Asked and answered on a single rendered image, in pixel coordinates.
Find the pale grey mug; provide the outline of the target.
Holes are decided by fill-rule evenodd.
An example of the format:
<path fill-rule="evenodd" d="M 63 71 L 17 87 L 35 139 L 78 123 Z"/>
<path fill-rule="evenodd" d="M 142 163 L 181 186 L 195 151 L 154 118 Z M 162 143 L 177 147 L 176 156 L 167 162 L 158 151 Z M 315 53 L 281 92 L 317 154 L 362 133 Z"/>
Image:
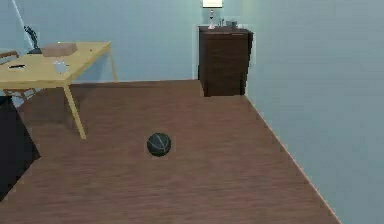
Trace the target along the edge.
<path fill-rule="evenodd" d="M 56 60 L 54 62 L 55 71 L 58 74 L 66 73 L 69 69 L 69 65 L 65 61 Z"/>

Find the dark green ball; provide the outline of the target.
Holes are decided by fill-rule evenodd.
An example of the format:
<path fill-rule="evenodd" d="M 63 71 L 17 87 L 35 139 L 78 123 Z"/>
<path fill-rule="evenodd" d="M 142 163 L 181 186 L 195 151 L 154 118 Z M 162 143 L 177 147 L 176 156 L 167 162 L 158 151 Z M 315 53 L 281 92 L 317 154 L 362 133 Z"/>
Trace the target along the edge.
<path fill-rule="evenodd" d="M 156 157 L 165 156 L 169 153 L 171 147 L 171 138 L 165 133 L 154 133 L 147 140 L 149 153 Z"/>

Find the dark brown chest of drawers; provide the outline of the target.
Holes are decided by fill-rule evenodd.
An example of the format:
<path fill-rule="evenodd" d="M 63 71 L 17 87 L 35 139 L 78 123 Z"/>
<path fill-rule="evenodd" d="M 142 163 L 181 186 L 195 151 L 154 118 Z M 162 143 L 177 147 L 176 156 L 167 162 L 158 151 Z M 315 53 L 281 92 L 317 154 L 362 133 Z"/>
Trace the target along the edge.
<path fill-rule="evenodd" d="M 205 97 L 244 95 L 253 32 L 199 26 L 198 80 Z"/>

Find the white shade table lamp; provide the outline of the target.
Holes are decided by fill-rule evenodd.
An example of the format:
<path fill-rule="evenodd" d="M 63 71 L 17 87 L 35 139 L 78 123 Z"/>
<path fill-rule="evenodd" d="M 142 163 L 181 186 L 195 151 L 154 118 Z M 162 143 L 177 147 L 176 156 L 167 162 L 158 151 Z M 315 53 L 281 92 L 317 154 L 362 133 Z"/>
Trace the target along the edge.
<path fill-rule="evenodd" d="M 213 30 L 215 28 L 214 25 L 214 10 L 216 8 L 223 7 L 223 0 L 202 0 L 202 7 L 210 10 L 210 23 L 208 26 L 209 30 Z"/>

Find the brown cardboard box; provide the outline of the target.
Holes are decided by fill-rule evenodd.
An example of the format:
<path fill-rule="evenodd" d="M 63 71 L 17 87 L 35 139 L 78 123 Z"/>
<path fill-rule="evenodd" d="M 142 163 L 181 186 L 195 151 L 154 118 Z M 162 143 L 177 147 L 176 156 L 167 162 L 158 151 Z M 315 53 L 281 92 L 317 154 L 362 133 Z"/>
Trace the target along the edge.
<path fill-rule="evenodd" d="M 75 43 L 56 43 L 43 47 L 41 52 L 44 57 L 70 56 L 78 50 Z"/>

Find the yellow wooden table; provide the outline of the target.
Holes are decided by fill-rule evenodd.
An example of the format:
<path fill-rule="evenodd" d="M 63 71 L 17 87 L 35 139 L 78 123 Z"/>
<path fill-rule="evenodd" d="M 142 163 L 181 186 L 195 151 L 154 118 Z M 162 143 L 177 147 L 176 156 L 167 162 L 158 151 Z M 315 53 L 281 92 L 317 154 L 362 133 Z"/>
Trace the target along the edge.
<path fill-rule="evenodd" d="M 32 86 L 36 86 L 40 89 L 62 88 L 74 117 L 80 137 L 85 139 L 86 133 L 81 123 L 81 119 L 70 90 L 70 85 L 86 69 L 88 69 L 94 62 L 106 53 L 109 53 L 112 75 L 115 82 L 118 81 L 118 77 L 116 74 L 111 42 L 76 42 L 76 45 L 78 50 L 75 53 L 70 56 L 64 56 L 57 59 L 50 59 L 49 57 L 44 57 L 42 54 L 32 54 L 38 56 L 36 59 L 35 70 L 38 78 L 32 83 Z M 69 65 L 69 69 L 66 73 L 58 74 L 55 71 L 54 62 L 56 60 L 65 61 Z"/>

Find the black desk lamp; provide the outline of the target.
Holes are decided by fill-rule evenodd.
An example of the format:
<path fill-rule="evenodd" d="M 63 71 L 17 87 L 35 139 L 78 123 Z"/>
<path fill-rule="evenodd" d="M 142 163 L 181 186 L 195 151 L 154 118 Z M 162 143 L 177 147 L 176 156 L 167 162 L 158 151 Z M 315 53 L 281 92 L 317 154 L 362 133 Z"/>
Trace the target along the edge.
<path fill-rule="evenodd" d="M 32 42 L 32 49 L 29 51 L 29 54 L 41 54 L 41 49 L 38 46 L 36 32 L 30 26 L 25 26 L 24 30 L 29 35 L 29 38 Z"/>

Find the brown wooden chair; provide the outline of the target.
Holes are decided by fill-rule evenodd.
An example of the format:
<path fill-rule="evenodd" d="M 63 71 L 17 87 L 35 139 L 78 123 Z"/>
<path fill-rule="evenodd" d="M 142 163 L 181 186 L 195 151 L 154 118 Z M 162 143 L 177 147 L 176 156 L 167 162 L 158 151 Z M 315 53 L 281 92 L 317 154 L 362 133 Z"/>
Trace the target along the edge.
<path fill-rule="evenodd" d="M 0 90 L 6 96 L 20 98 L 27 102 L 38 93 L 32 86 L 38 76 L 35 73 L 37 55 L 20 56 L 16 50 L 0 49 Z M 8 66 L 24 64 L 24 69 L 9 69 Z"/>

